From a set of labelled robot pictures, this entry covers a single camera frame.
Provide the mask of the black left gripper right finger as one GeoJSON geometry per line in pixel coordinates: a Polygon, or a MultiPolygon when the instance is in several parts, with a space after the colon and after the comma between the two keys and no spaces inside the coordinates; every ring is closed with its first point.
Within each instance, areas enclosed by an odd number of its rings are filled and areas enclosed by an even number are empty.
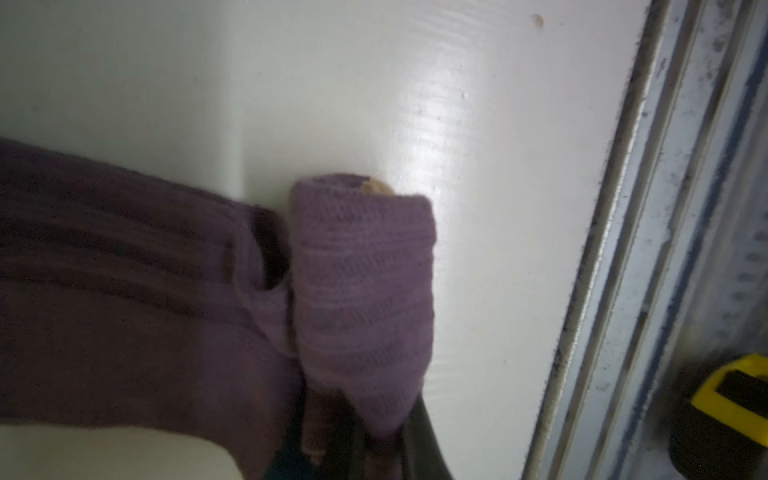
{"type": "Polygon", "coordinates": [[[404,480],[452,480],[421,395],[401,429],[404,480]]]}

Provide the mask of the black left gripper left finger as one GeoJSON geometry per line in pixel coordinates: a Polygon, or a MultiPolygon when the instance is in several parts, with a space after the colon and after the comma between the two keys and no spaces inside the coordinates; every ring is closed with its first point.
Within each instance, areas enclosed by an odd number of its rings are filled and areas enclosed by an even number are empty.
{"type": "Polygon", "coordinates": [[[361,420],[346,407],[336,423],[316,480],[363,480],[367,435],[361,420]]]}

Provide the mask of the purple sock yellow cuff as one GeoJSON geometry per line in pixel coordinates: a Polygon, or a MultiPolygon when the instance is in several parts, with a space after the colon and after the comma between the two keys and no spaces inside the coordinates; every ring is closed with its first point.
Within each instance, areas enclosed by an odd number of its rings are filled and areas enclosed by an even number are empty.
{"type": "Polygon", "coordinates": [[[297,181],[281,216],[1,143],[1,419],[210,441],[262,479],[286,437],[320,466],[351,407],[365,478],[403,479],[432,357],[430,201],[297,181]]]}

